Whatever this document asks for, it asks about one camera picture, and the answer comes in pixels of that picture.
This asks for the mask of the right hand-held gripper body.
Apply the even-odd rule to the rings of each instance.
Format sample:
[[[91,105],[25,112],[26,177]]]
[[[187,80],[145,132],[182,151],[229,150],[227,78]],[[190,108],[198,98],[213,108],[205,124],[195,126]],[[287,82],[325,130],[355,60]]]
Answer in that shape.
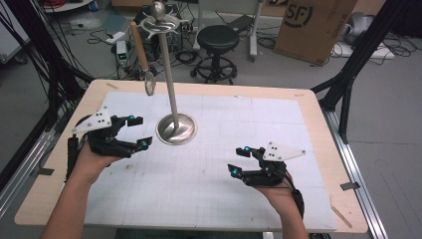
[[[244,171],[243,182],[248,186],[275,186],[283,181],[287,175],[286,160],[304,156],[307,152],[293,146],[279,144],[273,141],[266,148],[257,148],[262,153],[259,170]]]

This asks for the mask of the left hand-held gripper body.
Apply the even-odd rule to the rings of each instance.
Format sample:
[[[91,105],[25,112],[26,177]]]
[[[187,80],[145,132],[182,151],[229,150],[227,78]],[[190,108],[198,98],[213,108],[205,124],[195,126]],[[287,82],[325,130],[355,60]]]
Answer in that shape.
[[[80,119],[72,128],[72,134],[84,132],[89,140],[91,151],[106,156],[131,157],[134,142],[118,140],[120,131],[115,121],[121,117],[112,116],[107,107],[100,108],[92,115]]]

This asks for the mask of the metal stand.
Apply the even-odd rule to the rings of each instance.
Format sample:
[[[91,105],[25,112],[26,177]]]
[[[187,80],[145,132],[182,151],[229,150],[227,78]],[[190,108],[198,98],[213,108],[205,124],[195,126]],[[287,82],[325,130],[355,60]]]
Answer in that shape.
[[[140,27],[149,34],[149,38],[158,37],[171,109],[171,114],[163,117],[157,123],[155,132],[157,137],[166,144],[182,145],[194,138],[198,126],[193,117],[180,113],[176,104],[166,35],[176,32],[180,20],[167,14],[164,4],[160,1],[154,1],[151,4],[150,13],[150,16],[140,21]]]

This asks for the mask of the wooden-handled mesh strainer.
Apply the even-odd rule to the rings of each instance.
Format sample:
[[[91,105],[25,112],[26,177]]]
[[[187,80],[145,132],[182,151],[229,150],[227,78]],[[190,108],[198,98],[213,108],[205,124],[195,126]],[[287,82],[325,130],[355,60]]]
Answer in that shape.
[[[137,29],[137,24],[134,21],[131,21],[129,24],[129,27],[132,33],[136,55],[138,58],[140,69],[141,69],[141,78],[144,80],[145,92],[149,96],[152,96],[154,94],[154,90],[156,86],[155,76],[149,69],[149,65],[148,65],[148,61],[146,59],[146,55],[144,52],[142,40]]]

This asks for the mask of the person's left hand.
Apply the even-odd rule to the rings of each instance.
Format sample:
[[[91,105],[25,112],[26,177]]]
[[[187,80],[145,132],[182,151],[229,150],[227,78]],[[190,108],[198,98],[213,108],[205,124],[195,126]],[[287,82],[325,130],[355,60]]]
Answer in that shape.
[[[89,143],[85,142],[69,177],[69,182],[92,185],[106,167],[119,160],[120,157],[98,155],[92,152]]]

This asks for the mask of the person's right hand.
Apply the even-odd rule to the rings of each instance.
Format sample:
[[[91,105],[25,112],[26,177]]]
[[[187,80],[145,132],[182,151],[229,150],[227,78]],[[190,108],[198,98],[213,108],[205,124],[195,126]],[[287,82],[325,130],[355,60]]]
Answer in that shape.
[[[282,219],[301,219],[301,214],[293,197],[290,186],[282,182],[276,186],[257,186],[256,190],[261,192],[276,210]]]

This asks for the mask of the white grid mat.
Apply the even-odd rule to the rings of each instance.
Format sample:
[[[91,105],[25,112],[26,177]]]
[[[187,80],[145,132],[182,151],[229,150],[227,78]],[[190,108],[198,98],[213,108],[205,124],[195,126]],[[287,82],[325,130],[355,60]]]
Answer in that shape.
[[[336,230],[297,102],[192,95],[179,95],[176,101],[180,112],[196,120],[195,137],[183,145],[155,138],[148,150],[106,168],[90,191],[87,224],[279,231],[281,220],[267,199],[228,170],[229,165],[258,167],[255,158],[237,155],[237,148],[275,142],[302,153],[288,160],[287,169],[303,195],[307,229]]]

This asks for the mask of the white device with green display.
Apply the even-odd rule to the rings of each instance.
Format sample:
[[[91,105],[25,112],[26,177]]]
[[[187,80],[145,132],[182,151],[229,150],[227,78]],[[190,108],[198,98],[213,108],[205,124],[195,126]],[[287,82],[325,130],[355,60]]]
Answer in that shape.
[[[128,61],[126,41],[117,41],[115,44],[115,54],[121,66],[126,66]]]

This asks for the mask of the black computer tower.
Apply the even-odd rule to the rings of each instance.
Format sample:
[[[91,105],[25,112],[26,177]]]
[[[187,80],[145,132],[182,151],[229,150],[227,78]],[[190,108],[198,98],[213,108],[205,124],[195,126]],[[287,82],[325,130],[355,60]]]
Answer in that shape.
[[[138,33],[140,34],[142,40],[147,61],[154,62],[160,57],[159,39],[156,35],[148,39],[148,33],[140,27],[140,22],[150,14],[150,6],[142,5],[133,21],[138,25]],[[182,49],[181,27],[176,29],[176,34],[169,33],[167,35],[167,44],[170,53],[177,52]]]

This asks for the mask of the thin wooden stick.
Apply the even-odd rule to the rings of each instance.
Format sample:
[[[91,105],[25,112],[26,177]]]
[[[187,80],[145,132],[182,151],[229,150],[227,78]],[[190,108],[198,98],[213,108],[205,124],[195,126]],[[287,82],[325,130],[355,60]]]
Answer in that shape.
[[[331,210],[333,211],[333,213],[336,215],[336,217],[341,221],[341,223],[343,225],[345,225],[348,228],[352,228],[352,224],[346,219],[346,217],[334,206],[334,202],[333,202],[333,196],[329,197],[329,203],[330,203],[330,207]]]

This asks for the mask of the white power strip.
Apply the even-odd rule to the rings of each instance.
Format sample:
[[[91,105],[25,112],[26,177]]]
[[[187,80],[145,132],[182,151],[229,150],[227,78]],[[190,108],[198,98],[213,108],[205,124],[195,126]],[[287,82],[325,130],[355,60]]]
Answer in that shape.
[[[113,34],[111,38],[107,38],[105,41],[108,44],[114,44],[116,41],[119,41],[120,39],[122,39],[125,35],[126,35],[125,32],[119,31]]]

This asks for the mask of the black round stool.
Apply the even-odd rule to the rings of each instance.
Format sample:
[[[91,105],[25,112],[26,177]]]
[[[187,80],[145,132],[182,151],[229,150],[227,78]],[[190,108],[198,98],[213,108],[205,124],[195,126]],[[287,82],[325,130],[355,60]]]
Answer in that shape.
[[[238,74],[237,67],[223,55],[238,46],[238,34],[224,25],[207,26],[199,31],[197,42],[206,51],[207,57],[196,64],[190,76],[199,75],[205,84],[227,80],[232,85],[232,79]]]

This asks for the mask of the white stand leg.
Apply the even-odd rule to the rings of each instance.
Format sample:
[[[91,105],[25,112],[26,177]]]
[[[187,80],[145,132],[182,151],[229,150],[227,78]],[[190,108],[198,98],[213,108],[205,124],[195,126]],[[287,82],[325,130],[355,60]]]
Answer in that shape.
[[[262,8],[264,5],[264,0],[257,0],[255,14],[253,16],[253,25],[252,30],[249,34],[249,59],[254,62],[258,56],[258,24],[261,17]]]

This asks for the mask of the brown cardboard box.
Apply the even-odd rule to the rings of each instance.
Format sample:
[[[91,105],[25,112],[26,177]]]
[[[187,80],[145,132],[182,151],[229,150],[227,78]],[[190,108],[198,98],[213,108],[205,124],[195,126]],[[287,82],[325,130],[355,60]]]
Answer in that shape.
[[[274,51],[322,66],[357,0],[289,0]]]

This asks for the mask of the aluminium rail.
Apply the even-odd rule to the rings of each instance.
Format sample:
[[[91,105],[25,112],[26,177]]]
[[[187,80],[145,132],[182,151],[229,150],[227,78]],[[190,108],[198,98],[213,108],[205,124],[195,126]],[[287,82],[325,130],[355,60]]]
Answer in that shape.
[[[57,120],[49,122],[49,113],[45,112],[0,172],[0,220],[30,175],[43,168],[41,162],[52,151],[70,116],[59,112]]]
[[[381,218],[376,210],[375,204],[370,196],[369,190],[366,186],[364,178],[360,172],[358,164],[355,160],[354,154],[350,145],[344,142],[339,130],[339,119],[335,112],[322,110],[322,114],[326,120],[327,126],[331,132],[334,143],[339,152],[343,166],[349,182],[358,182],[360,187],[358,189],[351,189],[357,198],[360,209],[362,210],[366,224],[368,226],[372,239],[389,239],[381,221]]]

